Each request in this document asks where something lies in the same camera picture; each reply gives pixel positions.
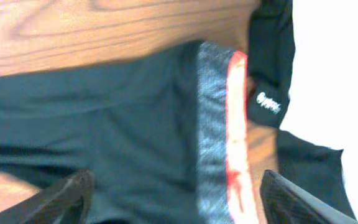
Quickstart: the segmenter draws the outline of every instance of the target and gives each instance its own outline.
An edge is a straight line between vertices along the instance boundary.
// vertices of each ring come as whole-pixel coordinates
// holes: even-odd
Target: logo on black fabric
[[[278,114],[281,111],[281,104],[274,101],[272,98],[268,98],[265,92],[261,92],[256,97],[256,102],[263,108],[270,110],[274,114]]]

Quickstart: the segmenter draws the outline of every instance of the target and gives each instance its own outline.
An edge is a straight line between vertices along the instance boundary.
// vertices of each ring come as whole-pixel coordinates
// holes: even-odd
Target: black cloth
[[[287,112],[295,54],[291,0],[263,0],[249,24],[248,75],[257,84],[247,117],[278,128]],[[265,95],[268,101],[258,101]]]
[[[202,223],[200,44],[123,65],[0,77],[0,171],[46,188],[91,169],[88,223]]]
[[[342,152],[315,146],[286,131],[277,133],[279,173],[336,210],[356,219],[343,184]]]

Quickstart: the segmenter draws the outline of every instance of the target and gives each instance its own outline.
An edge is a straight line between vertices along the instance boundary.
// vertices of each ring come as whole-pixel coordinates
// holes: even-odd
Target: wood grain
[[[259,0],[0,0],[0,76],[132,60],[193,39],[246,52],[249,17],[258,4]],[[277,167],[274,139],[273,129],[249,123],[257,197],[263,171]],[[0,211],[37,191],[0,174]]]

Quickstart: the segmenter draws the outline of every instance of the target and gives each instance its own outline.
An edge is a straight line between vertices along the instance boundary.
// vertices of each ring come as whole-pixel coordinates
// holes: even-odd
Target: red trim
[[[244,70],[233,69],[239,64]],[[237,51],[229,62],[226,84],[227,204],[234,223],[259,222],[247,159],[246,68],[247,56]]]

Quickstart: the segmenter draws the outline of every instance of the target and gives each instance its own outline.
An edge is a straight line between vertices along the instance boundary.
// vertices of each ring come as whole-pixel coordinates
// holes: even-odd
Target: wooden floor
[[[199,38],[247,52],[248,21],[258,4],[258,0],[0,0],[0,76],[139,58]],[[276,169],[274,139],[275,130],[250,122],[249,157],[258,196],[264,169]],[[36,191],[0,175],[4,200],[0,211]]]

